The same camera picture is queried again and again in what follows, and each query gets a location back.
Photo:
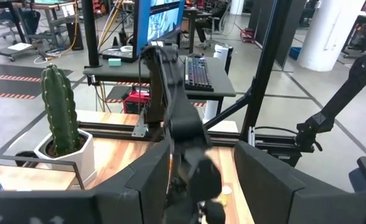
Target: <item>black pole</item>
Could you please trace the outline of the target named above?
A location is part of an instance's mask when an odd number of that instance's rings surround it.
[[[249,127],[255,127],[256,120],[258,119],[270,73],[273,69],[277,50],[281,42],[281,34],[284,31],[286,18],[291,5],[292,0],[274,0],[271,17],[266,30],[265,42],[263,43],[263,50],[258,63],[258,70],[252,82],[251,97],[248,101],[241,130],[240,139],[242,141],[248,142],[248,129]]]
[[[99,67],[95,13],[92,0],[82,0],[83,24],[85,25],[86,44],[88,46],[89,67]]]

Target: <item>keyboard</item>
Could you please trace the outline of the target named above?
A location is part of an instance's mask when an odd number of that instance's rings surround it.
[[[187,57],[185,59],[184,87],[186,90],[214,91],[205,58]]]

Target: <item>gray floor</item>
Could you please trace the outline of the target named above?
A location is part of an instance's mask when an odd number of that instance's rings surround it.
[[[234,46],[233,60],[229,77],[238,93],[236,98],[226,98],[223,108],[232,105],[251,84],[256,73],[261,50],[253,44],[240,41],[240,27],[248,24],[249,17],[229,17],[226,36],[217,37],[221,42]],[[101,30],[105,18],[98,19],[98,30]],[[306,30],[299,30],[293,41],[293,46],[300,46],[306,35]],[[45,67],[46,64],[33,63],[36,55],[28,53],[11,63],[0,57],[0,63],[30,67]],[[271,74],[258,126],[277,126],[295,130],[296,124],[305,121],[317,113],[329,98],[340,88],[348,76],[349,67],[353,60],[339,59],[334,70],[326,73],[310,72],[299,68],[294,60],[289,59],[285,72],[275,70]],[[77,109],[96,110],[95,91],[83,83],[83,66],[88,64],[87,52],[73,52],[62,58],[52,60],[51,63],[60,68],[73,70],[69,76],[77,102]],[[121,105],[110,104],[115,113],[122,109]],[[43,102],[40,98],[34,100],[13,100],[0,98],[0,152],[13,155],[18,151],[33,150],[36,144],[49,132],[45,118]],[[239,129],[245,110],[235,113],[228,120],[237,122]],[[330,133],[320,134],[317,140],[324,151],[314,154],[304,154],[299,160],[297,168],[318,179],[326,181],[341,189],[352,191],[348,173],[357,167],[356,160],[366,155],[366,88],[337,118],[334,129]],[[267,133],[285,134],[276,131]]]

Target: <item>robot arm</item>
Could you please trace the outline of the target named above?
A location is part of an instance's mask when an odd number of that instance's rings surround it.
[[[350,68],[349,78],[323,109],[304,123],[297,124],[296,143],[309,149],[315,143],[316,134],[331,131],[336,116],[366,86],[366,55],[358,58]]]
[[[211,201],[222,191],[222,177],[212,160],[205,155],[212,145],[198,111],[185,93],[177,50],[164,46],[162,42],[152,42],[143,50],[142,59],[151,73],[151,95],[160,95],[155,86],[162,88],[162,102],[150,102],[146,122],[151,122],[153,111],[165,114],[164,136],[172,147],[174,158],[166,201],[167,223],[197,223],[201,214],[207,216],[210,224],[224,223],[222,205]],[[159,103],[167,105],[165,111],[156,109]]]

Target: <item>white hexagonal pot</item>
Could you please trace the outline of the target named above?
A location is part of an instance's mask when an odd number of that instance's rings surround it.
[[[93,136],[91,134],[81,129],[78,129],[78,132],[83,135],[87,140],[85,145],[83,145],[83,147],[77,152],[58,158],[49,157],[45,152],[45,149],[46,146],[53,140],[51,133],[47,135],[42,142],[40,142],[40,144],[34,149],[34,152],[41,159],[75,162],[77,164],[83,184],[84,186],[86,186],[97,176],[97,172],[95,169],[95,147],[93,145]],[[46,165],[49,167],[49,169],[52,170],[65,170],[73,172],[72,166],[60,166],[55,164]],[[72,189],[80,189],[77,179],[73,181]]]

